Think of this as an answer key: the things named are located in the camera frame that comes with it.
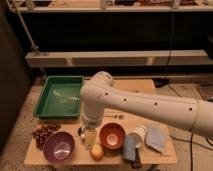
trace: bowl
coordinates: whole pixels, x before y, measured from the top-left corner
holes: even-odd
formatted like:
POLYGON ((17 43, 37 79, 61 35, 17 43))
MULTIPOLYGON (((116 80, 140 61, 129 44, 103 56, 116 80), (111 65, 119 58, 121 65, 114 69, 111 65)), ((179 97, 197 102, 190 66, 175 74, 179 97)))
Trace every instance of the bowl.
POLYGON ((101 145, 109 150, 120 149, 124 145, 125 131, 123 127, 117 123, 108 123, 100 130, 101 145))
POLYGON ((51 163, 59 163, 70 157, 75 148, 75 141, 67 132, 51 135, 44 144, 44 157, 51 163))

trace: white cup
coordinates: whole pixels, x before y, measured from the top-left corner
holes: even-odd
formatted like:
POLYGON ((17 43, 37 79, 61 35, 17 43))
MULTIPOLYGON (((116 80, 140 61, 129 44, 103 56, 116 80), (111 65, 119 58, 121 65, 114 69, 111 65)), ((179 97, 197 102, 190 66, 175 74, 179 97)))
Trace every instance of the white cup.
POLYGON ((144 125, 138 125, 133 131, 129 133, 136 141, 136 148, 140 148, 145 141, 147 129, 144 125))

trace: speckled floor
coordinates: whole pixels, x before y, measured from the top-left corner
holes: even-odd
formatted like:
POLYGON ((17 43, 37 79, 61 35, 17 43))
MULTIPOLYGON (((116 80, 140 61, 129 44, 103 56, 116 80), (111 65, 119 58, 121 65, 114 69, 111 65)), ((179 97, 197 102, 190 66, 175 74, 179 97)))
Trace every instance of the speckled floor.
MULTIPOLYGON (((200 99, 200 95, 196 90, 195 84, 171 84, 171 87, 183 97, 192 97, 200 99)), ((158 94, 177 96, 177 94, 171 90, 169 86, 157 89, 158 94)), ((111 166, 111 167, 100 167, 100 166, 84 166, 84 167, 69 167, 69 168, 58 168, 53 169, 51 167, 44 166, 26 166, 24 165, 24 158, 27 152, 27 148, 31 139, 31 132, 34 130, 37 120, 33 118, 32 112, 34 107, 32 106, 32 98, 38 98, 36 96, 28 96, 22 111, 17 118, 16 124, 11 132, 11 135, 7 141, 7 144, 0 155, 0 171, 50 171, 50 170, 131 170, 123 166, 111 166)), ((190 133, 185 131, 169 127, 170 134, 182 138, 190 139, 190 133)), ((194 136, 194 141, 202 143, 206 146, 204 138, 194 136)), ((178 163, 175 165, 161 165, 158 169, 162 171, 189 171, 190 170, 190 154, 189 154, 189 143, 174 141, 174 146, 177 152, 178 163)), ((193 145, 193 157, 194 157, 194 171, 210 171, 212 170, 213 151, 206 150, 200 146, 193 145)))

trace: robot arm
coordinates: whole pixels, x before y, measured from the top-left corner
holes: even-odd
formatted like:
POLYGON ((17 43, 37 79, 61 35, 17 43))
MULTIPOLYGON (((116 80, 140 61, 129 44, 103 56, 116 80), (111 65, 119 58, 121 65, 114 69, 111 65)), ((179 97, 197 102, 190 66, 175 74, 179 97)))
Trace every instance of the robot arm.
POLYGON ((113 108, 213 139, 212 103, 122 91, 113 88, 112 83, 110 74, 98 72, 82 87, 85 126, 98 127, 102 122, 104 109, 113 108))

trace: green plastic tray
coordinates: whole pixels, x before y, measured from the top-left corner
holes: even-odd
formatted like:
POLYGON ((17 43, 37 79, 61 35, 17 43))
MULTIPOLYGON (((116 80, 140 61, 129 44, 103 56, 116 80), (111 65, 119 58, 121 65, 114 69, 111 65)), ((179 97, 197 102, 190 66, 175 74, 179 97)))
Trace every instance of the green plastic tray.
POLYGON ((42 89, 34 116, 40 119, 78 118, 82 76, 49 76, 42 89))

